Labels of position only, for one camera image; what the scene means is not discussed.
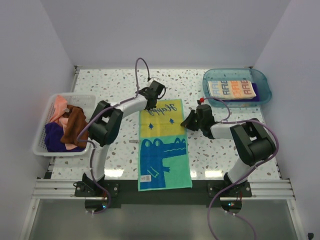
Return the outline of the yellow green patterned towel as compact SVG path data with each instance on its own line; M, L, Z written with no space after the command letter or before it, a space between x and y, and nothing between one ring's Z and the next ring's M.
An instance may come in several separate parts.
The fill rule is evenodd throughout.
M160 100L139 113L138 190L191 188L187 132L181 99Z

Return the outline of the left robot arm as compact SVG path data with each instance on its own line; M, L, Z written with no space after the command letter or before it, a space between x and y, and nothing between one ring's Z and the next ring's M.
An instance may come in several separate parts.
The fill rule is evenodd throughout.
M122 120L133 113L151 110L166 93L166 87L156 80L150 80L147 86L138 90L136 96L108 103L100 101L84 131L88 131L87 143L92 145L89 170L82 180L74 184L77 197L100 197L107 192L105 188L105 163L110 145L118 137Z

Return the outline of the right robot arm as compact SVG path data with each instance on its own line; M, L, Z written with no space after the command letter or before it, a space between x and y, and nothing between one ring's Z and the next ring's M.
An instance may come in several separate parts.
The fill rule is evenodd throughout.
M201 131L211 140L228 139L234 142L238 159L224 174L219 187L227 196L235 196L241 190L240 184L247 181L250 171L276 152L275 142L257 119L241 123L218 122L207 104L192 109L180 125L190 131Z

